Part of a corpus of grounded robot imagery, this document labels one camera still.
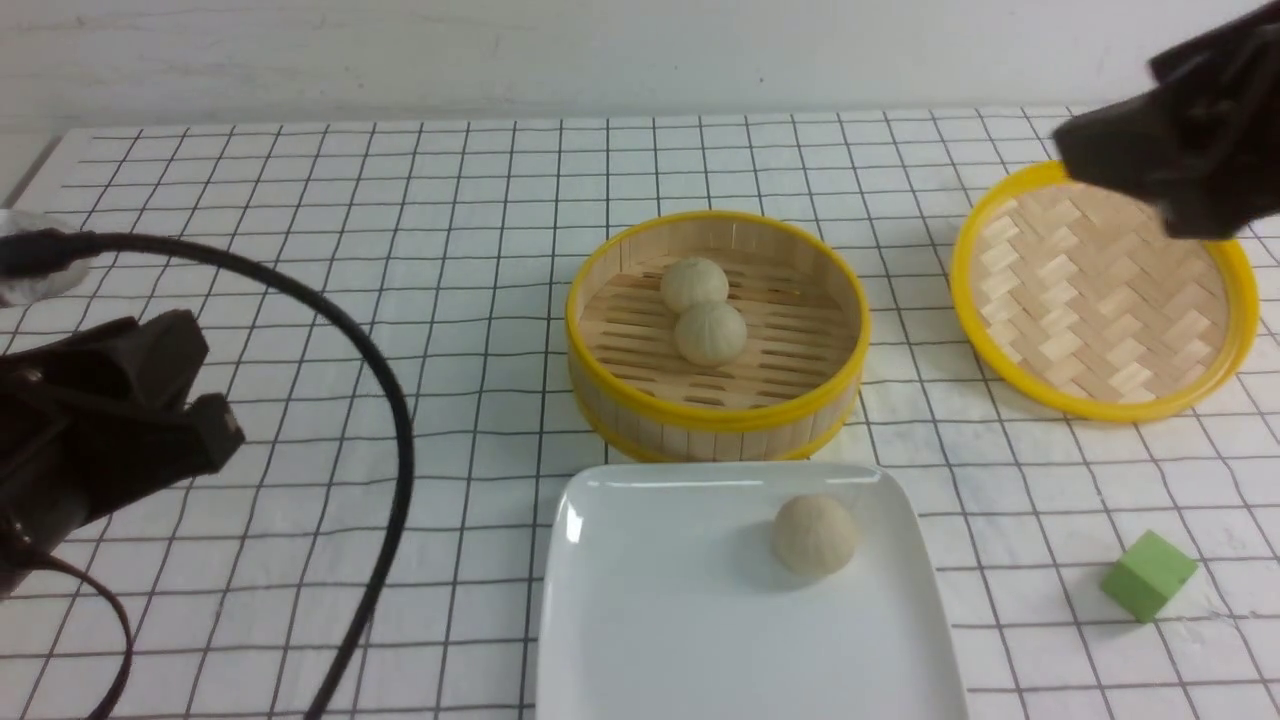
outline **white wall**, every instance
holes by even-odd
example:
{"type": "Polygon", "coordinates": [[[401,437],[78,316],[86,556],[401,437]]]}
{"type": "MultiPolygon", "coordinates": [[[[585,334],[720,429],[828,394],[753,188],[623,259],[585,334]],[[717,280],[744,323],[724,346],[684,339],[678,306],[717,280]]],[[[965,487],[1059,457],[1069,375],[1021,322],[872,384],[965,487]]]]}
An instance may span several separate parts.
{"type": "Polygon", "coordinates": [[[0,129],[1101,101],[1253,0],[0,0],[0,129]]]}

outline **grid tablecloth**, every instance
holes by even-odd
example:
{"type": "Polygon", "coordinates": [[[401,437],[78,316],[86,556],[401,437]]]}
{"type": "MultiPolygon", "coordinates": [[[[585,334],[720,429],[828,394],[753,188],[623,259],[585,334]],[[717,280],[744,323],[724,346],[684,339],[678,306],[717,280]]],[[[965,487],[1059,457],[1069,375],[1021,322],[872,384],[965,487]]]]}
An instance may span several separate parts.
{"type": "MultiPolygon", "coordinates": [[[[977,361],[945,268],[964,215],[1050,156],[1068,108],[540,122],[302,123],[70,133],[20,206],[274,264],[371,325],[411,393],[410,529],[337,716],[534,716],[556,501],[621,461],[579,416],[562,332],[584,256],[659,214],[733,209],[823,237],[863,278],[859,411],[820,457],[904,483],[938,569],[973,716],[1276,717],[1280,223],[1243,238],[1263,324],[1236,378],[1143,425],[1068,421],[977,361]],[[1137,626],[1097,589],[1155,529],[1202,570],[1137,626]]],[[[344,630],[392,495],[389,414],[300,305],[211,268],[102,258],[0,311],[9,351],[186,307],[250,442],[58,553],[124,600],[119,717],[294,717],[344,630]]],[[[74,717],[119,628],[65,578],[0,605],[0,716],[74,717]]]]}

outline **woven bamboo lid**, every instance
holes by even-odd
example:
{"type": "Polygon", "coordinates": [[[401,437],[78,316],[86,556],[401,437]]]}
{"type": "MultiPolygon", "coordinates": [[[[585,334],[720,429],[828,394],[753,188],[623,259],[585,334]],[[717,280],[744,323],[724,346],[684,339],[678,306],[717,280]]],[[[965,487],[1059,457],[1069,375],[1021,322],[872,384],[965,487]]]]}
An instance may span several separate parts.
{"type": "Polygon", "coordinates": [[[978,205],[951,287],[996,372],[1100,420],[1161,418],[1207,396],[1243,361],[1258,313],[1235,241],[1171,240],[1149,206],[1073,182],[1056,163],[978,205]]]}

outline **green block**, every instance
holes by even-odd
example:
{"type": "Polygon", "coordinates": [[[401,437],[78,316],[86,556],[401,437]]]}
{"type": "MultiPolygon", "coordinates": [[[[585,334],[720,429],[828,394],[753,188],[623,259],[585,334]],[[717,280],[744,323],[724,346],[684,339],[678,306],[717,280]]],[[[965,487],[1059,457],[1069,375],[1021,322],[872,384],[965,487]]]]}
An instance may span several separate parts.
{"type": "Polygon", "coordinates": [[[1151,623],[1196,574],[1196,568],[1194,560],[1147,530],[1102,578],[1102,592],[1139,623],[1151,623]]]}

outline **black wire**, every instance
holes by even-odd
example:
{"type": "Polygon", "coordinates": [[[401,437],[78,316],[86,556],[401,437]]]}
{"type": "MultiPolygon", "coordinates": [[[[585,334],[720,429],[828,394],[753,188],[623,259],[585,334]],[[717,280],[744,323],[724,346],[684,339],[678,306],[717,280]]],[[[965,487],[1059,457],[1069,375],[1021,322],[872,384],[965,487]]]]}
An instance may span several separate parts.
{"type": "MultiPolygon", "coordinates": [[[[404,401],[404,392],[378,346],[342,307],[301,282],[234,252],[151,234],[36,231],[0,238],[0,275],[49,273],[51,269],[65,268],[74,260],[92,258],[102,252],[143,252],[204,263],[230,270],[288,295],[315,310],[320,316],[333,323],[342,334],[347,336],[347,340],[360,351],[360,356],[369,364],[369,369],[372,370],[374,378],[378,379],[378,384],[392,406],[392,420],[396,425],[396,452],[399,456],[399,464],[396,473],[396,489],[392,495],[390,516],[387,520],[387,534],[383,537],[383,546],[378,551],[374,569],[369,574],[369,583],[356,606],[347,634],[343,635],[338,653],[329,665],[329,671],[325,673],[311,706],[303,715],[306,720],[320,720],[338,689],[338,683],[342,682],[342,675],[347,670],[352,655],[356,652],[360,635],[374,615],[378,597],[383,592],[383,585],[387,584],[392,562],[396,560],[401,536],[404,534],[410,497],[413,492],[413,424],[408,404],[404,401]]],[[[82,579],[93,584],[95,589],[100,588],[95,580],[87,579],[87,577],[82,579]]]]}
{"type": "Polygon", "coordinates": [[[111,711],[115,710],[115,703],[120,701],[120,696],[124,694],[124,685],[129,682],[129,669],[133,667],[133,632],[129,629],[129,614],[124,610],[124,605],[114,592],[106,589],[106,585],[93,579],[92,575],[65,560],[27,546],[22,548],[20,562],[23,568],[31,570],[52,570],[54,573],[61,573],[81,580],[97,591],[97,594],[102,596],[102,600],[115,611],[115,616],[120,619],[120,626],[124,629],[124,657],[120,659],[120,669],[115,671],[115,679],[111,680],[111,687],[108,688],[106,694],[99,701],[97,707],[84,717],[84,720],[106,720],[111,716],[111,711]]]}

